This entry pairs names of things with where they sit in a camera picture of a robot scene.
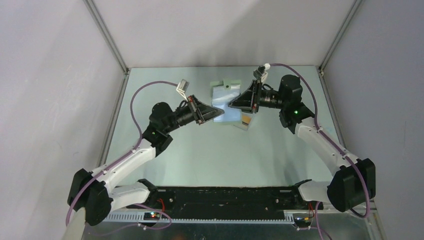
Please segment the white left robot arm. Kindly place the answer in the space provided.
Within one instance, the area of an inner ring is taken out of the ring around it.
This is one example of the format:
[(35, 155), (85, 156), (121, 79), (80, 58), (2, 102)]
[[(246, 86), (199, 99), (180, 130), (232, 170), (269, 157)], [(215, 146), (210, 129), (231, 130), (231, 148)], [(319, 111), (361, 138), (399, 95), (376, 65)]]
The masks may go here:
[(91, 171), (78, 170), (72, 179), (67, 203), (71, 211), (85, 210), (84, 222), (90, 226), (101, 223), (114, 210), (136, 204), (153, 208), (158, 194), (148, 181), (137, 181), (130, 187), (118, 184), (143, 164), (155, 159), (173, 141), (170, 133), (189, 123), (202, 125), (224, 114), (224, 110), (207, 105), (190, 95), (176, 109), (158, 102), (151, 110), (147, 128), (140, 130), (135, 145), (112, 163)]

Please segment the clear plastic card box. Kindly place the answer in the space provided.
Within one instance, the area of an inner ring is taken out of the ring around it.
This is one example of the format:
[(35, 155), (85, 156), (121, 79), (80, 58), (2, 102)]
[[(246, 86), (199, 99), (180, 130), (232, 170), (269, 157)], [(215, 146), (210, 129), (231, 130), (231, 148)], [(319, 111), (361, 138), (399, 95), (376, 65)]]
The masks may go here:
[(241, 120), (234, 123), (233, 126), (239, 129), (242, 129), (244, 131), (248, 131), (250, 128), (250, 125), (253, 122), (253, 119), (255, 117), (255, 114), (250, 114), (246, 112), (241, 113)]

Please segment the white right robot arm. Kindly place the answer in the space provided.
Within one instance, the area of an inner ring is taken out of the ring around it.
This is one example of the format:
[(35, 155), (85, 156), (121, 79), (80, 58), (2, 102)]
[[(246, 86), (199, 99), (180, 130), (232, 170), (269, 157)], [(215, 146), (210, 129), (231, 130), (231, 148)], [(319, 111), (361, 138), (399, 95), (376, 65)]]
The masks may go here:
[(307, 180), (298, 185), (298, 191), (290, 196), (295, 208), (322, 202), (345, 212), (368, 204), (376, 196), (375, 164), (369, 158), (358, 158), (332, 139), (318, 123), (317, 115), (302, 102), (302, 92), (301, 79), (295, 75), (284, 75), (278, 90), (255, 79), (228, 106), (249, 114), (257, 113), (261, 107), (278, 109), (282, 127), (308, 144), (329, 169), (330, 182)]

